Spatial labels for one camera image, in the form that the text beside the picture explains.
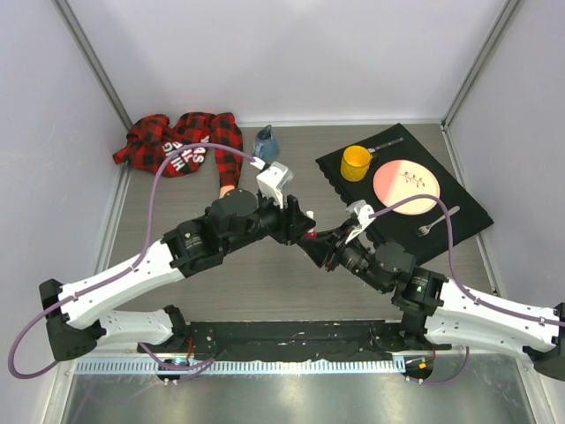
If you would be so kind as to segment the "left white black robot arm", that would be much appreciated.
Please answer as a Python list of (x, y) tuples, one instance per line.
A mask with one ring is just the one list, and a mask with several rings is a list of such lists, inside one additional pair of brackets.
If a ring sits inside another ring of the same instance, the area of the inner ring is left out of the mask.
[(40, 284), (47, 311), (46, 330), (55, 360), (74, 360), (107, 343), (130, 342), (179, 352), (188, 331), (178, 309), (155, 314), (125, 313), (119, 306), (165, 284), (172, 284), (223, 263), (226, 255), (270, 237), (292, 246), (315, 225), (298, 199), (282, 206), (246, 190), (234, 190), (206, 208), (203, 216), (184, 221), (163, 234), (143, 254), (82, 281)]

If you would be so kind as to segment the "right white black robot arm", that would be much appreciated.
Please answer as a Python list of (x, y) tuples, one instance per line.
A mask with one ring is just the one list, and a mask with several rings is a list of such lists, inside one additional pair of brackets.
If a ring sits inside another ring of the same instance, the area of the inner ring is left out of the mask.
[(305, 235), (300, 248), (328, 272), (337, 267), (381, 294), (403, 313), (403, 345), (464, 345), (531, 363), (558, 381), (564, 378), (564, 305), (535, 307), (459, 284), (417, 266), (413, 255), (393, 241), (371, 250), (336, 229)]

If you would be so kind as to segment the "mannequin hand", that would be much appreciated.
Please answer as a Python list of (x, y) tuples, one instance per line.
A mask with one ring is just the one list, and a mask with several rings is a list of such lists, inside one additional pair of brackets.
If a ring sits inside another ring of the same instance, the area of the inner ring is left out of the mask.
[(235, 188), (236, 187), (234, 185), (223, 185), (219, 190), (218, 198), (219, 199), (223, 198), (225, 195), (227, 195), (229, 192), (231, 192)]

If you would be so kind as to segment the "blue ceramic jug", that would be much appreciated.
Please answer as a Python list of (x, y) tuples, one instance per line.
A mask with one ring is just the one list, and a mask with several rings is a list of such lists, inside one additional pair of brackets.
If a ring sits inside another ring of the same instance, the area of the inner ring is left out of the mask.
[(272, 125), (266, 125), (255, 136), (253, 155), (266, 163), (277, 160), (280, 149), (272, 133)]

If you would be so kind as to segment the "yellow mug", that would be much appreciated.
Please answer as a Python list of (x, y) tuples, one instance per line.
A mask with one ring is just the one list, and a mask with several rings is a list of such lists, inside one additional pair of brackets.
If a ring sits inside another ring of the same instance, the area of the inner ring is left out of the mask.
[(354, 145), (343, 151), (340, 164), (341, 176), (349, 182), (361, 181), (373, 161), (373, 153), (362, 146)]

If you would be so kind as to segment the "pink cream plate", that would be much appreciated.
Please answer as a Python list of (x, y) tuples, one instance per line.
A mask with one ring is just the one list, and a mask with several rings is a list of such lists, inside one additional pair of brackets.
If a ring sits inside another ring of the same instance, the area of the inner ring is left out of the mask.
[(434, 198), (441, 194), (437, 177), (423, 165), (408, 160), (382, 164), (373, 176), (373, 190), (385, 207), (417, 194), (428, 194)]

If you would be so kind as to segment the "silver fork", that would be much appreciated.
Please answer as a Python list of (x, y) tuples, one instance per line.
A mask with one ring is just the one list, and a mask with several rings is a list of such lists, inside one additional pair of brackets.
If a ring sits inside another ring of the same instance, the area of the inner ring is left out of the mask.
[[(456, 214), (459, 210), (460, 210), (460, 207), (459, 207), (459, 206), (454, 206), (453, 208), (451, 208), (451, 209), (448, 211), (448, 216), (452, 216), (452, 215)], [(435, 225), (437, 225), (438, 223), (440, 223), (440, 222), (442, 222), (442, 221), (445, 221), (445, 220), (446, 220), (446, 217), (445, 217), (444, 215), (442, 215), (442, 216), (440, 216), (439, 218), (437, 218), (436, 220), (434, 220), (433, 222), (431, 222), (431, 223), (429, 223), (429, 224), (427, 224), (427, 225), (423, 225), (423, 226), (419, 227), (419, 228), (418, 228), (417, 235), (418, 235), (419, 237), (424, 237), (424, 236), (426, 236), (427, 234), (430, 233), (430, 231), (432, 230), (432, 228), (433, 228)]]

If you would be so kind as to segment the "black placemat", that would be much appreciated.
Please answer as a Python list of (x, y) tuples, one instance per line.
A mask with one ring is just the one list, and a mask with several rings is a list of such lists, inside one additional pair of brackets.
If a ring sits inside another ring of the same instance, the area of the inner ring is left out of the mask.
[[(486, 210), (403, 125), (394, 125), (356, 144), (375, 150), (377, 155), (358, 182), (341, 175), (343, 148), (316, 160), (344, 203), (363, 200), (379, 211), (415, 194), (431, 194), (455, 211), (450, 216), (455, 244), (493, 225)], [(411, 201), (378, 217), (366, 234), (376, 246), (394, 240), (416, 256), (418, 264), (448, 250), (443, 211), (428, 199)]]

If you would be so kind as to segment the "red black plaid shirt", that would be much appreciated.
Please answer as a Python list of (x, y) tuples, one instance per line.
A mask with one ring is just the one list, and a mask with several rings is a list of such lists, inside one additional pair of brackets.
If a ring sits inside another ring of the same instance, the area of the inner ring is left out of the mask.
[(207, 154), (203, 146), (208, 143), (243, 149), (243, 135), (232, 113), (187, 112), (174, 125), (163, 114), (143, 117), (129, 129), (125, 146), (112, 159), (155, 174), (171, 157), (162, 175), (177, 178), (200, 169)]

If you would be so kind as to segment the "dark handled knife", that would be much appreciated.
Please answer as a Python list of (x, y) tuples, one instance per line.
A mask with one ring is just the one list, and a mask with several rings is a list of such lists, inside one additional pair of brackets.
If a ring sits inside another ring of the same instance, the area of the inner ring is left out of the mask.
[(403, 142), (404, 140), (405, 140), (404, 137), (399, 137), (399, 138), (396, 138), (396, 139), (394, 139), (394, 140), (391, 140), (391, 141), (382, 143), (382, 144), (380, 144), (379, 146), (376, 146), (376, 147), (374, 147), (374, 148), (367, 148), (367, 150), (368, 150), (371, 154), (373, 154), (373, 153), (376, 153), (377, 151), (380, 151), (380, 150), (382, 150), (382, 149), (384, 149), (384, 148), (389, 148), (389, 147), (392, 147), (392, 146), (394, 146), (394, 145), (396, 145), (396, 144), (398, 144), (398, 143), (401, 143), (401, 142)]

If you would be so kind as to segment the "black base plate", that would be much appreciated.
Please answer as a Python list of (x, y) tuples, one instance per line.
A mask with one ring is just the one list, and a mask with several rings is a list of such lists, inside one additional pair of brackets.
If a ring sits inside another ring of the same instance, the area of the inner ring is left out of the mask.
[(306, 362), (388, 360), (394, 352), (448, 351), (385, 320), (300, 322), (190, 322), (173, 342), (150, 345), (157, 353), (191, 353), (196, 360)]

